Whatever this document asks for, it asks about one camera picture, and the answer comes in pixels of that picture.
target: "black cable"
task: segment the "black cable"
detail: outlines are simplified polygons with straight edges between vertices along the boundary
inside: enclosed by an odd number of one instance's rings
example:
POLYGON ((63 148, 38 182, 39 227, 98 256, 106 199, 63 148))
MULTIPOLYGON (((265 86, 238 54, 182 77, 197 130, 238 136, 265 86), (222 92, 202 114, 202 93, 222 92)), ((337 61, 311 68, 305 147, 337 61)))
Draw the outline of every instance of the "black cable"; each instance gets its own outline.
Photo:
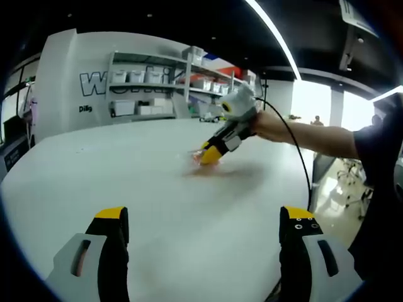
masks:
POLYGON ((311 191, 311 188, 310 188, 310 181, 309 181, 309 176, 308 176, 307 167, 305 166, 304 158, 302 157, 302 153, 301 153, 301 150, 300 150, 300 146, 298 146, 297 139, 295 138, 294 133, 292 132, 291 128, 288 126, 287 122, 283 119, 283 117, 281 116, 281 114, 277 111, 277 109, 276 109, 272 104, 270 104, 269 102, 267 102, 267 101, 265 101, 264 99, 261 99, 261 98, 255 98, 255 99, 258 99, 259 101, 262 101, 264 104, 268 105, 271 109, 273 109, 274 112, 280 117, 281 121, 282 121, 282 122, 284 123, 284 125, 286 126, 288 132, 291 134, 292 140, 294 141, 294 144, 295 144, 295 146, 296 146, 296 148, 297 148, 298 154, 299 154, 299 156, 300 156, 300 158, 301 158, 302 167, 304 168, 304 172, 305 172, 305 177, 307 178, 307 185, 308 185, 308 210, 309 210, 309 206, 310 206, 310 202, 311 202, 310 199, 311 199, 311 197, 312 197, 312 196, 311 196, 312 191, 311 191))

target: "black shirt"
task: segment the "black shirt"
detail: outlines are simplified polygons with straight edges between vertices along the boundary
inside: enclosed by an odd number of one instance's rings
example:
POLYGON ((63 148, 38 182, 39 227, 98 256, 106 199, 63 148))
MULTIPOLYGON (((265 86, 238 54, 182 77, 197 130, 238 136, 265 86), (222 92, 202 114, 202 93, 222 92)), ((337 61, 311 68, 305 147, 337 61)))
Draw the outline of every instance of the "black shirt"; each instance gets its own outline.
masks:
POLYGON ((387 271, 403 262, 403 204, 395 195, 393 180, 403 140, 402 121, 399 107, 382 125, 354 132, 358 156, 374 188, 365 219, 349 248, 362 279, 386 278, 387 271))

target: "white table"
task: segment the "white table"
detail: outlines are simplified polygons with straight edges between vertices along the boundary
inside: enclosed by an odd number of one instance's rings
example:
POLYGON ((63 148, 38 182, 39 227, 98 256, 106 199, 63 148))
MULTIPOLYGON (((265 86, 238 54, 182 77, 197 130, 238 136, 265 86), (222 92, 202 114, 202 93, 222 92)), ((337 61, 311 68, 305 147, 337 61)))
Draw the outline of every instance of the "white table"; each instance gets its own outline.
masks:
MULTIPOLYGON (((186 153, 219 126, 105 126, 29 151, 2 190, 11 229, 39 276, 98 211, 124 205, 131 301, 264 301, 280 278, 280 207, 307 207, 305 175, 294 146, 256 137, 198 173, 186 153)), ((304 157, 312 175, 312 152, 304 157)))

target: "human arm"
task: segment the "human arm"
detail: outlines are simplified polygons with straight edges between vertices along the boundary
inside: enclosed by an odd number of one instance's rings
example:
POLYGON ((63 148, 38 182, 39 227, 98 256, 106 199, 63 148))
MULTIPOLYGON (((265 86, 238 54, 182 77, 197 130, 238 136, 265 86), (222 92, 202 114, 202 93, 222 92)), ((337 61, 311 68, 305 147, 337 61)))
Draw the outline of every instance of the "human arm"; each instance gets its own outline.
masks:
MULTIPOLYGON (((333 126, 318 127, 292 121, 287 121, 287 125, 302 148, 332 157, 358 159, 354 135, 349 130, 333 126)), ((252 123, 252 129, 259 137, 272 142, 294 144, 284 122, 266 111, 258 113, 252 123)))

